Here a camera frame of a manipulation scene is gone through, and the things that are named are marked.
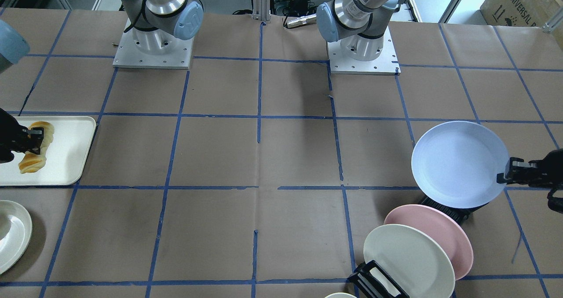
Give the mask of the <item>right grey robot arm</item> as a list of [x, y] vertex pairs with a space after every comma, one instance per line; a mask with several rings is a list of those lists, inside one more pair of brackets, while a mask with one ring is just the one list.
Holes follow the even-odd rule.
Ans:
[[[194, 0], [121, 0], [128, 15], [113, 66], [128, 69], [185, 69], [192, 59], [194, 38], [204, 9]], [[44, 160], [54, 132], [46, 126], [25, 127], [1, 111], [1, 162], [15, 153]]]

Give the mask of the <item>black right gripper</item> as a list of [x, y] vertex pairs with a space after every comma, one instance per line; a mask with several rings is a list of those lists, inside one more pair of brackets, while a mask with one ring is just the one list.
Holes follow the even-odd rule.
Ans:
[[13, 152], [41, 154], [44, 142], [44, 127], [27, 128], [5, 110], [0, 110], [0, 163], [9, 163], [14, 159]]

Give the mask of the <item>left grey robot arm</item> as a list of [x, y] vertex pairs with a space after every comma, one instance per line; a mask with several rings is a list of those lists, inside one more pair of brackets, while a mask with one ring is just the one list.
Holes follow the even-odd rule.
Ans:
[[[377, 58], [384, 32], [400, 0], [332, 0], [316, 10], [326, 42], [338, 42], [354, 60]], [[562, 212], [562, 150], [526, 162], [508, 155], [504, 142], [483, 125], [466, 120], [439, 124], [417, 141], [411, 169], [431, 200], [450, 208], [479, 208], [511, 184], [547, 188], [548, 207]]]

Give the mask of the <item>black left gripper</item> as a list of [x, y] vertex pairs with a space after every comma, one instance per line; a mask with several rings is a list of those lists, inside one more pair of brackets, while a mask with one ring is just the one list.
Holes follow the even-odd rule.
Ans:
[[[537, 174], [529, 183], [534, 166]], [[561, 191], [563, 187], [563, 150], [553, 150], [542, 160], [530, 160], [529, 162], [512, 156], [505, 166], [505, 171], [497, 174], [497, 183], [550, 188], [547, 195], [548, 208], [563, 213], [563, 198], [555, 196], [555, 192]]]

